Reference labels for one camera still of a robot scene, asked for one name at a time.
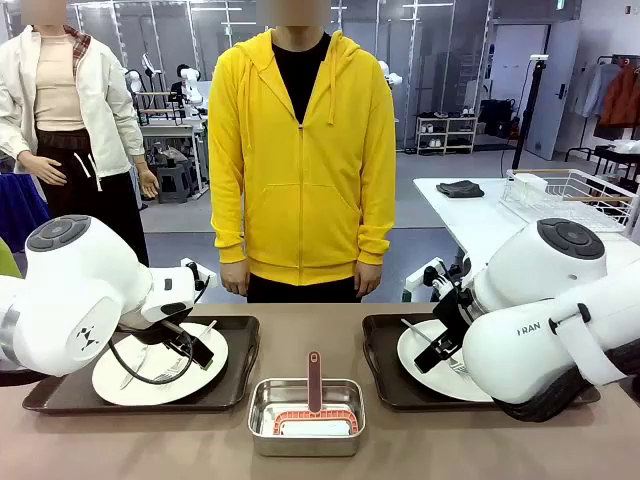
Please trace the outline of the person left hand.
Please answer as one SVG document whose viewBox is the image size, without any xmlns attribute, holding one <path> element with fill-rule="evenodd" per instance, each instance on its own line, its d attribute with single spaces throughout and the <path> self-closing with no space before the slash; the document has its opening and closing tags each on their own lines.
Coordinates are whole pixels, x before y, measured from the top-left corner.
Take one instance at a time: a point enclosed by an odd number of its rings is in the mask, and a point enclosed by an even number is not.
<svg viewBox="0 0 640 480">
<path fill-rule="evenodd" d="M 357 261 L 354 274 L 354 289 L 356 297 L 363 298 L 374 292 L 380 285 L 382 277 L 382 265 L 371 265 Z"/>
</svg>

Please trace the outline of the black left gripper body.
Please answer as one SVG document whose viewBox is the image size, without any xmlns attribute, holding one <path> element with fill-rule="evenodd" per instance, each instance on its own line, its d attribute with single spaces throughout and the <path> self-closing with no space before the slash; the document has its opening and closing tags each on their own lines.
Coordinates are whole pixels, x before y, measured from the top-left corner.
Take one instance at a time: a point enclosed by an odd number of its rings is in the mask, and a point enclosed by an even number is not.
<svg viewBox="0 0 640 480">
<path fill-rule="evenodd" d="M 122 324 L 117 326 L 118 333 L 126 333 L 133 335 L 141 343 L 145 345 L 187 345 L 193 340 L 183 327 L 172 320 L 164 319 L 152 324 L 149 328 L 139 329 Z"/>
</svg>

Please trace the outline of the person right hand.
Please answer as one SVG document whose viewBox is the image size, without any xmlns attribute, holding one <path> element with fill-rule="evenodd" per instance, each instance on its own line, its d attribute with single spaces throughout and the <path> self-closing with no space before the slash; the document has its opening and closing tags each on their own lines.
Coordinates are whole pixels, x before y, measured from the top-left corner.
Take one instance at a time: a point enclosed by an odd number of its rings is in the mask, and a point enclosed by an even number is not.
<svg viewBox="0 0 640 480">
<path fill-rule="evenodd" d="M 248 261 L 222 263 L 220 265 L 220 278 L 223 287 L 229 293 L 246 297 L 250 281 Z"/>
</svg>

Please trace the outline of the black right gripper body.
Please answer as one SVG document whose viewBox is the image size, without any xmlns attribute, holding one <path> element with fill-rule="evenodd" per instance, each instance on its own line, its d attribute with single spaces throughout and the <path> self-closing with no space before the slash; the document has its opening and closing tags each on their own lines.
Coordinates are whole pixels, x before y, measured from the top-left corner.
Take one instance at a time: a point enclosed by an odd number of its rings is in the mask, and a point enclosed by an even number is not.
<svg viewBox="0 0 640 480">
<path fill-rule="evenodd" d="M 462 345 L 471 323 L 468 311 L 471 305 L 472 296 L 469 289 L 453 289 L 446 295 L 440 295 L 433 310 L 435 317 L 445 326 L 446 339 L 453 345 Z"/>
</svg>

